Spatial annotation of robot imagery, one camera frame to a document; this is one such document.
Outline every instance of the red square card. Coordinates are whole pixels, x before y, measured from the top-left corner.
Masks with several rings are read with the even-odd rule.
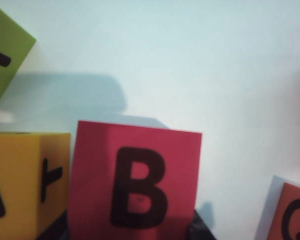
[[[79,121],[68,200],[71,240],[185,240],[201,133]]]
[[[285,183],[267,240],[300,240],[300,188]]]

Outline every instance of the orange block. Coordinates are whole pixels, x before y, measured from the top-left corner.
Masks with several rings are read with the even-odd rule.
[[[300,187],[284,183],[267,240],[300,240]]]
[[[69,133],[0,133],[0,240],[34,240],[67,209],[69,155]]]

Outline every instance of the cube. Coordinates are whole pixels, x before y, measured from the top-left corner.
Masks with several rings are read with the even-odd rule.
[[[0,10],[0,98],[36,40]]]
[[[201,133],[79,121],[70,239],[185,240]]]
[[[0,132],[0,240],[34,240],[67,209],[69,133]]]
[[[284,183],[267,240],[300,240],[300,187]]]

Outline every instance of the yellow block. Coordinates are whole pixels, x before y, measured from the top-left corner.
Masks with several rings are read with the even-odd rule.
[[[34,240],[66,210],[69,156],[69,133],[0,133],[0,240]]]

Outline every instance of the toy block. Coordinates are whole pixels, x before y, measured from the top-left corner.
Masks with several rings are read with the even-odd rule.
[[[64,218],[69,157],[69,133],[0,132],[0,240],[34,240]]]
[[[70,239],[185,240],[201,133],[79,121]]]
[[[35,42],[0,9],[0,98]]]
[[[300,187],[284,183],[267,240],[300,240]]]

